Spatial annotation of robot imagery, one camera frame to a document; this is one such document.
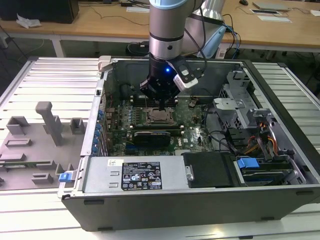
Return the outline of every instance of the white cable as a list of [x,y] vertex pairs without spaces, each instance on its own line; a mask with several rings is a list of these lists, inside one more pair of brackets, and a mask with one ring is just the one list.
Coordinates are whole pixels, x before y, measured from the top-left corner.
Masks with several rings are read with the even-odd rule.
[[32,50],[30,50],[30,51],[28,51],[25,55],[28,55],[28,54],[30,54],[30,53],[32,53],[33,51],[35,51],[35,50],[38,50],[38,49],[40,49],[40,48],[42,48],[43,47],[43,45],[45,44],[45,40],[44,39],[42,39],[42,44],[40,45],[40,46],[38,46],[37,48],[35,48],[35,49],[32,49]]

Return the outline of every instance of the red wire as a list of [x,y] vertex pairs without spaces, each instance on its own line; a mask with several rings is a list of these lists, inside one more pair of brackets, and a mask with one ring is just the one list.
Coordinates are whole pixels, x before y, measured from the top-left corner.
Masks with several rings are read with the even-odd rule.
[[249,140],[248,140],[248,147],[249,147],[249,143],[250,143],[250,141],[251,141],[251,139],[253,139],[253,138],[255,138],[256,136],[251,136],[250,138],[249,138]]

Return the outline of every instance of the blue latch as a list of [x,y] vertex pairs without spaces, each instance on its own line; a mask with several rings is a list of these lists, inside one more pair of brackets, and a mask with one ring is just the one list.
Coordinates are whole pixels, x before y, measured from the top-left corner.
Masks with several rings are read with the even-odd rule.
[[60,183],[71,183],[72,182],[71,178],[72,178],[72,173],[68,173],[68,172],[61,173],[59,176],[59,182]]
[[243,157],[236,161],[239,168],[259,168],[259,163],[256,158],[253,157]]

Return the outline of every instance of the paper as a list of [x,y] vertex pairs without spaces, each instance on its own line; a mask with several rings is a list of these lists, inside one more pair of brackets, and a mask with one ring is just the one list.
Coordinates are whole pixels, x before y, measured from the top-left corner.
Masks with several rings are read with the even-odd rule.
[[150,9],[138,6],[128,6],[126,11],[131,13],[149,13]]
[[282,23],[292,23],[289,18],[286,17],[277,17],[277,16],[257,16],[262,21],[269,21],[269,22],[282,22]]
[[17,17],[18,17],[18,19],[17,19],[16,23],[26,29],[42,26],[38,19],[31,19],[30,20],[30,19],[24,18],[22,16],[19,16],[18,14],[17,14]]
[[320,16],[320,11],[316,11],[316,10],[311,10],[310,11],[314,16],[319,17]]

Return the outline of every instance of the table leg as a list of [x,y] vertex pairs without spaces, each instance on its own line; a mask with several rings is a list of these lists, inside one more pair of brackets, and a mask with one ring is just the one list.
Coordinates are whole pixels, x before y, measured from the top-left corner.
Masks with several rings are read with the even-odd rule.
[[66,54],[64,49],[61,46],[61,41],[59,39],[52,39],[51,41],[52,41],[56,56],[58,58],[65,58]]
[[273,55],[275,54],[275,52],[276,52],[276,51],[269,50],[268,53],[267,53],[267,55],[266,55],[266,57],[265,57],[265,59],[268,60],[268,61],[270,61],[271,58],[273,58]]
[[94,47],[94,57],[99,58],[100,50],[99,50],[99,42],[94,41],[93,42],[93,47]]
[[7,44],[7,42],[6,42],[6,36],[1,36],[0,37],[0,47],[2,48],[2,49],[6,49],[6,48],[8,48],[8,44]]

